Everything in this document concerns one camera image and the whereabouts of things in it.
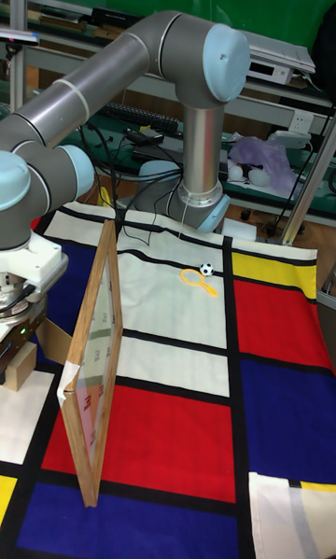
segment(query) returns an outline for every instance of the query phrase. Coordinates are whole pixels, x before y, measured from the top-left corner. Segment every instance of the glass pane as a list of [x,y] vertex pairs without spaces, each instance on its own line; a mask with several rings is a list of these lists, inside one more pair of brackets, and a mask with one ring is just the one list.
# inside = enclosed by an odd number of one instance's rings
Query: glass pane
[[108,258],[106,258],[76,387],[79,413],[91,465],[103,408],[114,334],[112,286]]

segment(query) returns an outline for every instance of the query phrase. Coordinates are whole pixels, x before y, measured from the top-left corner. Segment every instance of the red square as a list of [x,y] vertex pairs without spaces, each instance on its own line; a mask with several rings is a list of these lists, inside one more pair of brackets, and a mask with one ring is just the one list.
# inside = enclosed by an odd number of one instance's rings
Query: red square
[[[74,473],[59,420],[42,467]],[[234,503],[230,408],[117,385],[102,479]]]
[[317,306],[300,291],[234,280],[242,353],[333,370]]

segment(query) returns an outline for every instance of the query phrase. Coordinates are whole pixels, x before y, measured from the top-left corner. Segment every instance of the yellow magnifying glass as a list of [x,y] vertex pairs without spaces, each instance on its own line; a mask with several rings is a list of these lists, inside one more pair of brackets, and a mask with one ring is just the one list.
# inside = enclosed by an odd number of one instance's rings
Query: yellow magnifying glass
[[[199,277],[199,280],[198,281],[190,281],[189,279],[187,279],[186,273],[196,273]],[[199,271],[195,271],[195,269],[183,269],[183,271],[181,271],[180,275],[181,275],[181,279],[183,279],[183,281],[185,283],[188,283],[189,286],[201,286],[201,287],[204,287],[204,289],[206,289],[206,291],[211,296],[216,297],[218,295],[216,290],[213,287],[211,287],[207,283],[205,283],[204,277],[203,277],[202,273],[200,273]]]

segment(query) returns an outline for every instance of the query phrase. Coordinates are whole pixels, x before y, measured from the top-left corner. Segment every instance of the small black and white ball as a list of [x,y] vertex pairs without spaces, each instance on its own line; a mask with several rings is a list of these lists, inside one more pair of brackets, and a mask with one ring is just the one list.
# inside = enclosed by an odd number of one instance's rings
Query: small black and white ball
[[211,275],[214,274],[214,267],[210,264],[210,262],[207,262],[206,264],[201,265],[200,272],[203,277],[211,277]]

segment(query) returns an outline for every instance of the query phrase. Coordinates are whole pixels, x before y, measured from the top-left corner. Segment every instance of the electrical outlet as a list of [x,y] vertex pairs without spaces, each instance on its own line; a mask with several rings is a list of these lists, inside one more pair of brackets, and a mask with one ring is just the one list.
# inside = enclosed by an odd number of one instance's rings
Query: electrical outlet
[[295,109],[294,117],[288,128],[290,132],[294,133],[308,133],[313,123],[314,115],[308,111],[299,111]]

